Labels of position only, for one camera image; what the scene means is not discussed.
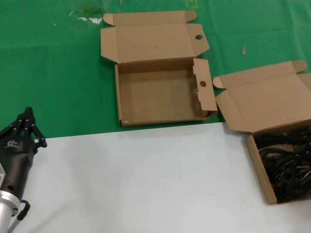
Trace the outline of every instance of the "white surface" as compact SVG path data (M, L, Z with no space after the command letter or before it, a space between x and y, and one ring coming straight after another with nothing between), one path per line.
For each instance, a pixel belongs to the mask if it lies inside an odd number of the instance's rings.
M16 233L306 233L311 201L266 204L225 124L48 140Z

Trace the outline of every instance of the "hole in box flap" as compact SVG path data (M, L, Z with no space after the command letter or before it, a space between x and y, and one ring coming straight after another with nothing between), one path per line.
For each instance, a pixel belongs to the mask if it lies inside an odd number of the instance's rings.
M204 87L204 86L206 86L206 82L200 81L200 85Z
M196 35L196 36L195 36L195 39L201 40L201 39L203 39L203 36L202 36L202 35Z

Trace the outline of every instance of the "box lid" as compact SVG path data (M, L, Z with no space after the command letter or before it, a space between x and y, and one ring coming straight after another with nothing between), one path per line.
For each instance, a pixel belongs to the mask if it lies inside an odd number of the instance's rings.
M311 74L303 61L284 62L215 77L226 90L216 102L232 130L256 132L311 119Z
M105 14L101 55L118 63L196 57L209 45L194 11Z

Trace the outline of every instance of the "power cord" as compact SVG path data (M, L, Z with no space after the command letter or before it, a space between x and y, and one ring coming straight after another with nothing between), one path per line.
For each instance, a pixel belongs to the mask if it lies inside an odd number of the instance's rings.
M311 139L311 127L300 128L289 133L265 134L256 140L258 149L282 144L303 145Z
M18 226L18 224L26 217L26 215L30 209L30 204L28 201L21 200L21 203L25 204L24 209L22 209L20 211L20 213L17 215L16 219L14 220L14 222L12 223L10 228L8 229L7 233L12 233L14 231L14 229Z
M311 195L311 128L266 134L256 144L279 202ZM293 150L271 147L279 144L292 145Z

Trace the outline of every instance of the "cardboard box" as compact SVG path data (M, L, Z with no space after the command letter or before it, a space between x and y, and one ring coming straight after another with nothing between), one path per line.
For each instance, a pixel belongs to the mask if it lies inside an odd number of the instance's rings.
M265 133L283 133L311 126L311 74L303 61L284 62L215 77L226 91L216 102L230 129L250 133L246 145L269 204L277 204L255 139Z
M194 11L105 14L101 55L117 62L122 126L204 120L217 113L209 45Z

